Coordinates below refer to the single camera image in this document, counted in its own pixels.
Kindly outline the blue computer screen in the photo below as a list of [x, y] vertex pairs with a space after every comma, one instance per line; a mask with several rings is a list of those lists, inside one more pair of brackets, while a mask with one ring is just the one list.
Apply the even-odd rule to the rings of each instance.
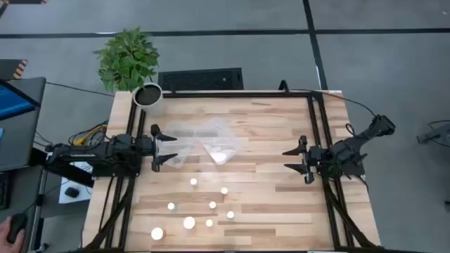
[[0, 79], [0, 121], [37, 110], [40, 105], [6, 80]]

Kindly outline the grey stand base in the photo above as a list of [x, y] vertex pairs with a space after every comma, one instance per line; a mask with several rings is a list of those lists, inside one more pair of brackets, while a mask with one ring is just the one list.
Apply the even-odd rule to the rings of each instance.
[[427, 124], [428, 132], [416, 136], [419, 144], [429, 142], [450, 148], [450, 119], [432, 121]]

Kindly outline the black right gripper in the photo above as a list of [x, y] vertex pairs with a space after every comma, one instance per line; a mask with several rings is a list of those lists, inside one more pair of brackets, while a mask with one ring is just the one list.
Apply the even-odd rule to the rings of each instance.
[[[297, 147], [282, 153], [282, 155], [297, 156], [301, 153], [306, 153], [307, 144], [307, 137], [300, 136]], [[284, 164], [284, 166], [304, 175], [304, 182], [311, 184], [314, 181], [314, 174], [310, 167], [328, 168], [331, 166], [329, 149], [321, 148], [317, 145], [311, 146], [307, 152], [307, 164]]]

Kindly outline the black perforated box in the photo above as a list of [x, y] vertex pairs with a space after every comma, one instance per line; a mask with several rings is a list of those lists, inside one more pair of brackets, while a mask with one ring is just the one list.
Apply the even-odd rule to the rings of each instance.
[[241, 68], [160, 72], [157, 84], [163, 91], [243, 90]]

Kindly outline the white plant pot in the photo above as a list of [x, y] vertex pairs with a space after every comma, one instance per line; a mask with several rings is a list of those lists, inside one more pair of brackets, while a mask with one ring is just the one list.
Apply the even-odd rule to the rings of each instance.
[[159, 117], [165, 111], [163, 92], [158, 84], [147, 82], [132, 93], [134, 103], [150, 117]]

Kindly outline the person's hand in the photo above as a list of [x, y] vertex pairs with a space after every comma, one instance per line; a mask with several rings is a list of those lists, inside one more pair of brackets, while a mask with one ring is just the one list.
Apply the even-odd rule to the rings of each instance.
[[9, 243], [7, 241], [8, 234], [11, 230], [11, 220], [12, 217], [8, 216], [0, 224], [0, 253], [21, 253], [21, 250], [23, 248], [23, 243], [25, 239], [24, 229], [19, 231], [14, 243]]

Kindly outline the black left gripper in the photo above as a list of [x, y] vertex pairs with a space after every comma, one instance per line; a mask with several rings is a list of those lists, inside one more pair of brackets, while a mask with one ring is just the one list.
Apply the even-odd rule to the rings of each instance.
[[177, 154], [158, 155], [159, 141], [176, 141], [177, 138], [164, 135], [157, 124], [151, 125], [151, 135], [143, 135], [137, 139], [137, 153], [141, 157], [153, 157], [153, 171], [159, 172], [160, 166], [167, 160], [176, 157]]

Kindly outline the green leafy plant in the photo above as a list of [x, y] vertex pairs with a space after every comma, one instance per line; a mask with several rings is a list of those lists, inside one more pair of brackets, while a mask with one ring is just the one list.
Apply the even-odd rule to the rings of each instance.
[[107, 91], [142, 87], [156, 75], [160, 54], [140, 27], [124, 29], [93, 52], [99, 59], [98, 76]]

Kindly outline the clear plastic bin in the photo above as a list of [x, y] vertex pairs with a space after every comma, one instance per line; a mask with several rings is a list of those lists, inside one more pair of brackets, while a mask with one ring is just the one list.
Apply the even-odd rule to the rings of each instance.
[[199, 163], [204, 155], [203, 147], [195, 137], [196, 125], [189, 122], [171, 121], [166, 123], [162, 132], [176, 141], [163, 141], [159, 144], [159, 154], [177, 156], [167, 160], [164, 165], [180, 169], [185, 164]]
[[240, 140], [228, 123], [217, 117], [203, 122], [195, 131], [195, 137], [218, 165], [227, 163], [241, 149]]

